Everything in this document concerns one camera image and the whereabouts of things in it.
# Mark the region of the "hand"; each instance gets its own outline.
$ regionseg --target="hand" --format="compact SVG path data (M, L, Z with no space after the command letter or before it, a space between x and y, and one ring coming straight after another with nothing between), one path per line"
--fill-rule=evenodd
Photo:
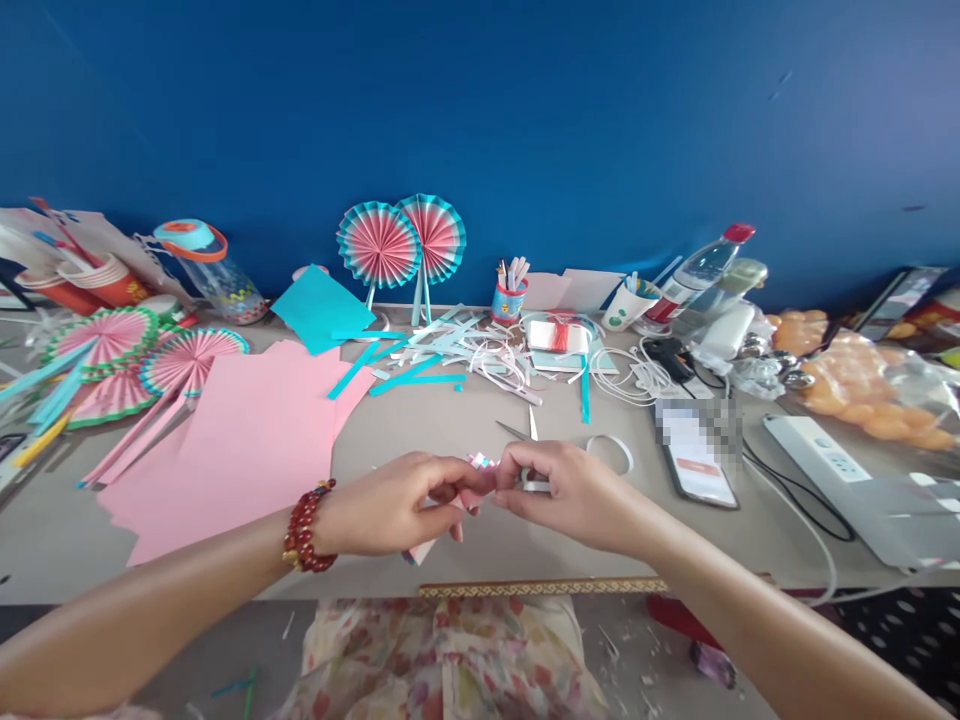
M523 468L550 481L552 497L513 489ZM673 519L603 462L575 445L515 442L497 468L495 505L588 547L646 560Z
M318 555L390 555L449 531L463 542L463 510L447 505L469 488L490 492L490 481L465 460L408 453L351 483L338 484L317 508ZM424 508L429 497L436 507Z

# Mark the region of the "scissors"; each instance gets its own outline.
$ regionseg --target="scissors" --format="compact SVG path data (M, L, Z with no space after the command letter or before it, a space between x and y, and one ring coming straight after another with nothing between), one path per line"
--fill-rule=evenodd
M519 438L520 440L536 442L537 440L540 439L540 437L537 434L537 421L533 417L533 406L529 406L527 409L530 411L530 434L529 435L527 433L521 432L520 430L517 430L516 428L512 428L506 423L500 422L499 420L495 420L494 422L496 422L497 425L502 427L504 430L506 430L508 433L510 433L514 437ZM633 453L630 452L630 448L628 448L620 438L614 437L613 435L601 434L601 435L591 436L590 439L587 440L587 445L585 448L587 452L590 452L590 447L593 445L594 440L596 440L597 438L606 438L607 440L612 441L618 448L620 448L620 451L623 453L623 456L627 461L627 469L622 473L623 475L626 475L628 472L633 470ZM520 489L525 492L550 493L550 483L546 480L530 480L528 478L528 475L531 472L533 472L533 468L524 468L523 470L521 470L520 480L518 483L520 485Z
M527 409L530 411L530 434L529 435L527 435L526 433L520 432L516 428L512 428L509 425L506 425L500 422L499 420L496 420L495 422L497 423L497 425L502 427L508 433L510 433L516 438L519 438L520 440L536 442L537 440L540 439L540 437L537 434L537 421L533 417L533 406L529 405L527 406ZM518 483L520 485L520 489L523 490L524 492L546 493L547 495L549 495L550 483L548 481L528 479L528 476L532 471L533 471L533 468L524 468L523 470L520 471L520 481Z

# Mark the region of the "red bottle cap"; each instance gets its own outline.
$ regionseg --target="red bottle cap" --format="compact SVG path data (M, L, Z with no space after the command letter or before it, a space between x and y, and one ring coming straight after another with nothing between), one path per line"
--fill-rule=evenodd
M734 223L723 231L723 239L739 245L752 238L756 231L757 229L753 225Z

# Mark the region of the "table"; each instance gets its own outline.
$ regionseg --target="table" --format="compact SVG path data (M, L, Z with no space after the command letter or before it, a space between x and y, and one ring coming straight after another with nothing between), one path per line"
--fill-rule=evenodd
M277 319L237 330L250 341L254 352L293 337ZM611 345L626 347L632 342L636 342L632 333L608 336ZM351 360L361 349L350 343L343 356ZM14 354L22 355L22 350L3 352L10 353L2 356L5 362L26 368L22 357L18 363ZM543 384L547 386L542 393L543 406L536 410L541 438L582 445L593 434L618 436L637 460L628 476L630 483L744 566L769 574L784 588L826 584L826 563L809 530L753 471L742 465L727 467L742 506L739 511L684 501L675 493L655 443L649 411L612 398L594 384L593 423L585 426L580 418L579 383ZM749 396L740 396L738 404L745 437L756 452L776 469L805 482L799 468L760 428L764 413L782 413L783 408ZM527 403L475 375L467 378L462 393L449 385L401 386L378 398L367 397L337 440L334 476L339 482L349 482L411 450L461 457L479 451L498 458L513 438L495 420L526 427ZM124 571L134 535L110 525L109 515L97 505L94 493L77 490L75 483L135 421L129 418L72 433L0 512L0 580L8 578L0 584L0 604L60 604ZM868 471L889 473L895 468L951 474L908 453L886 449L842 423L824 425ZM616 462L615 450L610 457ZM321 576L291 574L261 599L416 595L424 584L654 578L653 570L642 563L584 548L492 506L477 518L467 518L464 530L463 544L441 539L423 567L412 568L399 556L341 558L335 571ZM841 586L881 586L903 577L882 565L859 541L825 540L836 560ZM960 585L960 572L941 572L917 582Z

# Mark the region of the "gold trim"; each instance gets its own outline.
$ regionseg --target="gold trim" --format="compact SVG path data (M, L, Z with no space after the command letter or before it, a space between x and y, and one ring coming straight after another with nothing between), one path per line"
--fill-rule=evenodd
M510 595L578 595L585 593L664 593L658 577L591 578L589 580L523 580L518 582L421 585L422 598L505 597Z

